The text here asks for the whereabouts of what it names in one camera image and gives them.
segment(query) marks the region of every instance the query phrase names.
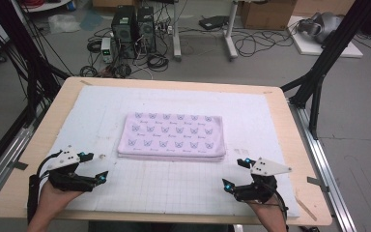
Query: floor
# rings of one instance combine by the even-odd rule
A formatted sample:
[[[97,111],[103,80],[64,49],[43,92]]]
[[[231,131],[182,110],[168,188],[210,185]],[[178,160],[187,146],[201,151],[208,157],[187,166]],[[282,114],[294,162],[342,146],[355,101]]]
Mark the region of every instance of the floor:
[[[180,26],[200,29],[197,20],[201,15],[210,15],[197,5],[195,1],[186,5]],[[228,15],[228,9],[228,5],[218,4],[218,12],[213,15]],[[51,15],[74,15],[78,22],[85,19],[87,22],[88,18],[96,19],[92,21],[95,23],[87,24],[84,30],[46,36],[71,72],[78,74],[83,66],[88,65],[87,39],[96,31],[110,26],[110,14],[99,19],[99,15],[107,14],[88,9],[70,13],[59,8],[33,14],[33,18],[43,23]],[[236,27],[241,28],[238,18]],[[356,39],[353,43],[363,53],[363,57],[338,59],[324,82],[318,134],[357,231],[371,231],[371,41]],[[318,58],[299,55],[296,47],[291,45],[274,46],[251,57],[240,56],[230,62],[220,33],[182,33],[181,45],[181,62],[174,60],[170,46],[166,55],[170,60],[167,71],[151,72],[153,76],[141,71],[130,78],[282,86],[307,73]],[[252,44],[248,43],[243,49],[252,51]],[[63,69],[54,52],[49,49],[46,51],[51,63]],[[102,68],[104,63],[98,61],[95,67]],[[286,97],[294,94],[295,90],[289,91]],[[0,63],[0,138],[25,105],[24,94],[12,64]],[[335,222],[319,229],[340,231]],[[9,230],[25,231],[26,221],[0,218],[0,231]],[[50,231],[86,230],[86,221],[60,220],[54,221],[50,227]],[[261,226],[245,226],[244,231],[265,230]],[[292,226],[291,231],[300,230]]]

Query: black metal pole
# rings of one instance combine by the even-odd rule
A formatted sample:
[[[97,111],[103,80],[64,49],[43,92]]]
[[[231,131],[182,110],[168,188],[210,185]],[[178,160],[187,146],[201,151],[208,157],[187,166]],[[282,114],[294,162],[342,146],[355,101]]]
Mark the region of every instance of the black metal pole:
[[[356,0],[329,39],[312,69],[306,75],[281,87],[282,91],[286,92],[299,86],[297,92],[290,98],[290,103],[296,107],[305,108],[306,102],[313,96],[309,129],[314,139],[318,139],[317,123],[324,79],[357,30],[370,15],[371,0]]]

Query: computer tower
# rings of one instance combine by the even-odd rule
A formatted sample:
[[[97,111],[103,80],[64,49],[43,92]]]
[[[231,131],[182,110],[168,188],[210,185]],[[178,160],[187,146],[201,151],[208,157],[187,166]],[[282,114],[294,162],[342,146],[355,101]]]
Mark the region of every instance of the computer tower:
[[[136,58],[137,47],[135,43],[139,39],[138,25],[134,6],[117,6],[111,22],[117,52],[122,58]]]
[[[153,7],[141,7],[137,11],[137,23],[142,52],[156,52],[156,33]]]

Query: white board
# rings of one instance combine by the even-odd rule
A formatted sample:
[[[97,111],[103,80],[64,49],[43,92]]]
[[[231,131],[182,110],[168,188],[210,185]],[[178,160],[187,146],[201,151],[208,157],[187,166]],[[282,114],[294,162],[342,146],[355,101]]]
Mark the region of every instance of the white board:
[[[304,19],[301,16],[291,16],[291,19],[288,22],[288,26],[293,25],[294,23]],[[293,28],[287,29],[289,33],[293,30]],[[297,32],[296,29],[293,31],[293,38],[295,45],[297,46],[298,51],[301,55],[321,55],[322,49],[321,45],[317,43],[312,37],[308,36],[306,32]],[[349,58],[361,58],[363,56],[362,52],[360,52],[355,45],[350,42],[348,46],[343,50],[340,57],[349,57]]]
[[[221,116],[225,159],[211,163],[119,158],[124,120],[133,111]],[[261,95],[86,86],[50,154],[68,145],[77,153],[95,154],[79,165],[77,174],[93,177],[109,171],[104,185],[69,205],[74,210],[253,216],[246,204],[223,190],[221,179],[237,186],[252,182],[237,159],[263,157],[284,163],[267,100]],[[289,175],[276,178],[289,216],[298,217]]]

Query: hand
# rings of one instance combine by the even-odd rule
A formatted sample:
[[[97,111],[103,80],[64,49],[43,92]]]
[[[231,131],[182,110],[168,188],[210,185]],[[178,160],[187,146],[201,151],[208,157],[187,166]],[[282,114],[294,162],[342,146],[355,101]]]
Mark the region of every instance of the hand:
[[[49,223],[61,213],[82,191],[61,191],[50,182],[44,183],[41,189],[38,209],[29,223],[27,232],[46,231]]]
[[[255,212],[258,219],[269,232],[286,232],[286,224],[276,196],[270,198],[265,204],[254,201],[246,202]]]

